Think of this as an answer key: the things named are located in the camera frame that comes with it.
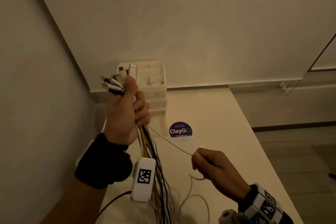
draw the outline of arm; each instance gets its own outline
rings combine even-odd
[[[107,103],[107,122],[103,134],[98,135],[86,151],[71,186],[41,224],[96,222],[107,185],[124,180],[129,175],[118,167],[122,166],[122,159],[128,163],[129,156],[125,158],[127,154],[124,154],[124,150],[137,138],[134,124],[149,123],[151,116],[148,110],[144,93],[138,91],[135,80],[127,76],[124,96],[112,95]]]
[[[199,148],[191,162],[219,192],[238,203],[245,217],[260,223],[293,224],[279,202],[260,186],[248,185],[223,152]]]

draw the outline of hand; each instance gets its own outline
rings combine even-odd
[[[106,126],[103,131],[108,141],[115,144],[131,145],[138,137],[137,125],[147,125],[151,121],[149,104],[145,95],[138,90],[131,76],[125,78],[123,97],[113,95],[107,103]]]
[[[191,158],[192,168],[198,170],[224,196],[238,202],[251,187],[221,151],[198,148]]]

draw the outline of bundle of cables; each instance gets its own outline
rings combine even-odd
[[[109,92],[115,94],[115,95],[123,95],[124,94],[124,77],[132,70],[132,68],[135,67],[130,64],[130,70],[126,70],[124,73],[123,67],[119,67],[119,74],[114,75],[111,78],[104,78],[103,76],[101,77],[102,80],[104,81],[103,83],[103,88],[108,90]],[[193,186],[193,180],[204,180],[204,178],[196,178],[193,177],[191,174],[189,174],[190,179],[191,179],[191,186],[190,190],[188,192],[187,197],[182,201],[181,205],[178,207],[178,210],[176,211],[175,205],[173,202],[173,198],[171,195],[170,187],[164,178],[163,171],[162,171],[162,165],[160,161],[160,157],[158,154],[157,146],[155,141],[151,138],[149,134],[148,128],[152,129],[155,133],[157,133],[160,137],[168,141],[170,144],[174,145],[176,148],[179,150],[185,152],[186,154],[190,155],[190,153],[182,150],[181,148],[177,147],[175,144],[173,144],[170,140],[162,136],[159,132],[157,132],[155,129],[152,127],[148,126],[138,126],[135,125],[138,131],[138,141],[141,149],[141,157],[145,158],[153,158],[156,161],[156,170],[155,170],[155,178],[154,178],[154,183],[153,183],[153,190],[152,190],[152,195],[151,199],[149,201],[149,205],[153,208],[155,217],[156,217],[156,222],[157,224],[176,224],[180,222],[180,214],[181,214],[181,208],[184,204],[184,202],[189,198],[189,197],[201,197],[208,209],[208,222],[210,222],[210,211],[209,211],[209,206],[207,201],[202,197],[201,195],[190,195],[192,186]],[[113,199],[109,204],[107,204],[99,213],[99,215],[109,206],[113,201],[118,199],[119,197],[130,194],[130,191],[125,192],[115,199]]]

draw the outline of black and white wristband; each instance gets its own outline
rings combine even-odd
[[[133,164],[128,146],[111,143],[103,133],[89,147],[78,162],[75,176],[82,183],[96,189],[125,180],[132,172]]]
[[[292,224],[281,204],[263,187],[251,185],[245,199],[238,203],[238,211],[253,224]]]

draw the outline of person's left hand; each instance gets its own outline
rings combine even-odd
[[[115,144],[131,145],[138,137],[137,125],[147,125],[151,121],[149,104],[145,95],[138,90],[131,76],[125,78],[123,97],[113,95],[107,103],[106,126],[103,131],[108,141]]]

